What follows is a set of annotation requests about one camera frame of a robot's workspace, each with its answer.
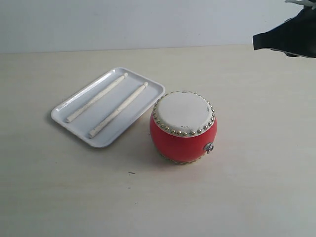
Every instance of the black object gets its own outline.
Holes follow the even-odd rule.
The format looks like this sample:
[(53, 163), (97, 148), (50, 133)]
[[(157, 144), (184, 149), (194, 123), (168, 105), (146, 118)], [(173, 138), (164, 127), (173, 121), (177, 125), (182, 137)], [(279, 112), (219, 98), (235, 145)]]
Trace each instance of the black object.
[(254, 50), (267, 48), (288, 57), (316, 58), (316, 9), (304, 7), (297, 16), (278, 27), (254, 35), (252, 41)]

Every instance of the red drum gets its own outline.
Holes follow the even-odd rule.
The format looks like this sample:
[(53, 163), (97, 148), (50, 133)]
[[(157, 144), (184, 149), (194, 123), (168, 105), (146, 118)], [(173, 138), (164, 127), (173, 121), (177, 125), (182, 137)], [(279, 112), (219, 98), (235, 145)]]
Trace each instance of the red drum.
[(171, 92), (155, 104), (150, 132), (161, 155), (176, 163), (190, 163), (213, 150), (217, 119), (213, 106), (200, 95)]

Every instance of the plastic tray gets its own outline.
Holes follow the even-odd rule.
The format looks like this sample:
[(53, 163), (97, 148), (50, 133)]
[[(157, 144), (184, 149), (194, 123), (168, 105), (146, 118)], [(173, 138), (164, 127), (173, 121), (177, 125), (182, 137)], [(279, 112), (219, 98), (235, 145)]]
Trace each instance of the plastic tray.
[[(74, 121), (71, 123), (66, 122), (66, 118), (70, 114), (87, 103), (91, 98), (124, 73), (128, 73), (127, 78), (78, 116)], [(89, 131), (111, 114), (131, 93), (145, 82), (148, 82), (147, 88), (95, 137), (89, 138)], [(164, 93), (165, 88), (163, 85), (126, 68), (114, 68), (70, 97), (68, 100), (55, 107), (51, 112), (51, 117), (58, 124), (89, 145), (96, 148), (103, 148), (116, 140)]]

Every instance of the white table surface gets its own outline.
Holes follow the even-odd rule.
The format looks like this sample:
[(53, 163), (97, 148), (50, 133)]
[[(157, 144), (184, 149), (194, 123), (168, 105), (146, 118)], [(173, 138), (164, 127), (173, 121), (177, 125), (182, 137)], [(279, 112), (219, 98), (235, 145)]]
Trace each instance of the white table surface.
[[(150, 111), (101, 150), (50, 119), (114, 67), (209, 98), (212, 154), (163, 160)], [(315, 76), (251, 45), (0, 55), (0, 236), (316, 236)]]

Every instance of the tray rim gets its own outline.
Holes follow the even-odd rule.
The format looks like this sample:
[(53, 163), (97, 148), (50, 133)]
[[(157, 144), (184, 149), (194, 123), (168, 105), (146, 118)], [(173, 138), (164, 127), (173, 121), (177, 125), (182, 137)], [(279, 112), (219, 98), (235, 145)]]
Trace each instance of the tray rim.
[[(80, 134), (78, 134), (77, 132), (69, 129), (67, 126), (65, 126), (63, 123), (60, 123), (60, 121), (54, 116), (54, 112), (57, 111), (57, 109), (59, 107), (61, 107), (62, 105), (66, 104), (68, 101), (70, 101), (73, 97), (75, 97), (76, 95), (82, 93), (84, 90), (86, 90), (87, 88), (89, 88), (90, 86), (92, 86), (93, 84), (95, 84), (97, 81), (99, 81), (102, 77), (104, 77), (106, 74), (108, 73), (111, 73), (112, 71), (114, 70), (118, 70), (118, 69), (121, 69), (121, 70), (125, 70), (125, 71), (128, 71), (130, 73), (133, 73), (135, 75), (137, 75), (138, 77), (141, 77), (147, 81), (150, 81), (158, 86), (160, 86), (162, 88), (162, 92), (156, 96), (156, 99), (153, 100), (147, 107), (145, 107), (140, 113), (138, 113), (138, 116), (135, 117), (135, 119), (132, 119), (130, 120), (130, 123), (128, 125), (127, 128), (123, 129), (121, 133), (119, 133), (117, 136), (113, 136), (107, 143), (105, 143), (104, 145), (102, 146), (96, 146), (93, 144), (93, 142), (89, 142), (88, 140), (85, 140), (82, 138), (82, 136)], [(90, 82), (89, 84), (87, 84), (85, 87), (81, 88), (80, 90), (78, 90), (77, 92), (73, 93), (72, 95), (70, 95), (67, 99), (65, 99), (63, 102), (61, 102), (60, 104), (58, 104), (57, 106), (55, 106), (51, 112), (50, 112), (50, 117), (57, 123), (59, 124), (60, 126), (62, 126), (64, 129), (66, 129), (68, 132), (72, 133), (73, 135), (75, 135), (76, 137), (78, 137), (80, 140), (82, 140), (83, 142), (85, 142), (86, 144), (90, 145), (91, 147), (93, 148), (105, 148), (105, 147), (108, 147), (109, 145), (111, 145), (116, 139), (118, 139), (127, 129), (129, 129), (136, 121), (137, 119), (139, 119), (151, 106), (153, 106), (153, 104), (162, 96), (164, 95), (166, 92), (166, 89), (165, 87), (163, 86), (163, 84), (159, 83), (159, 82), (156, 82), (154, 80), (151, 80), (145, 76), (142, 76), (128, 68), (125, 68), (125, 67), (115, 67), (115, 68), (112, 68), (110, 70), (108, 70), (107, 72), (103, 73), (101, 76), (99, 76), (97, 79), (93, 80), (92, 82)]]

